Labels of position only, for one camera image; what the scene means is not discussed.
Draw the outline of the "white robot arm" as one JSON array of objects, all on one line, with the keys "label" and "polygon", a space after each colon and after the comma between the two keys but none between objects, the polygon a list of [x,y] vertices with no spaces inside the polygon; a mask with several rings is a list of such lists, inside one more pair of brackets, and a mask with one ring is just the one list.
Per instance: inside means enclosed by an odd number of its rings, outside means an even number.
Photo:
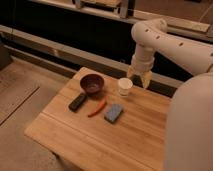
[{"label": "white robot arm", "polygon": [[148,87],[156,52],[192,75],[171,99],[163,171],[213,171],[213,45],[169,34],[162,18],[136,22],[131,36],[128,77],[138,74]]}]

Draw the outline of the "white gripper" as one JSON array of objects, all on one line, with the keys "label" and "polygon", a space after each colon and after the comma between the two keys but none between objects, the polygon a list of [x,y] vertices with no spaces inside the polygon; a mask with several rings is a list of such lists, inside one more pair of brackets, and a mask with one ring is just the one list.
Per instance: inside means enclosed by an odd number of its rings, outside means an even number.
[{"label": "white gripper", "polygon": [[152,79],[152,72],[150,71],[154,64],[154,58],[150,57],[144,59],[134,55],[131,60],[131,65],[128,67],[126,77],[132,79],[135,73],[142,73],[140,78],[144,89],[149,87]]}]

